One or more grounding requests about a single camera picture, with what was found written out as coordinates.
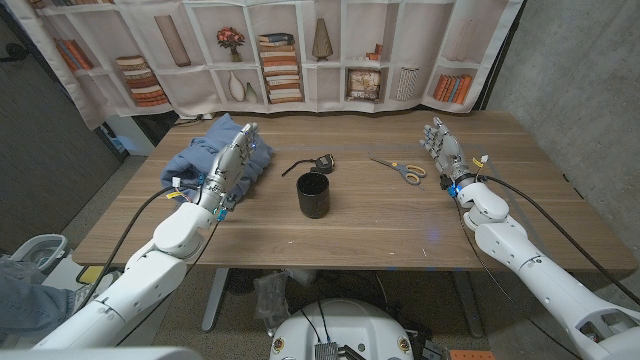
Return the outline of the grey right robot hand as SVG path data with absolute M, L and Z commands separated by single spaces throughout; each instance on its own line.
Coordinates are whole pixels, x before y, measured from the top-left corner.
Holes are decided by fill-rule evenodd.
M 438 117 L 433 119 L 433 123 L 433 126 L 424 126 L 424 138 L 419 144 L 434 159 L 438 171 L 456 187 L 470 185 L 474 182 L 474 175 L 469 170 L 458 140 Z

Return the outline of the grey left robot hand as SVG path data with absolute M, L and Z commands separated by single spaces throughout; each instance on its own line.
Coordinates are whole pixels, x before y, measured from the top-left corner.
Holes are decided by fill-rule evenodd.
M 199 206 L 213 213 L 222 203 L 226 194 L 240 179 L 255 150 L 255 136 L 259 131 L 257 123 L 248 123 L 234 137 L 233 141 L 216 155 L 211 171 L 202 186 Z

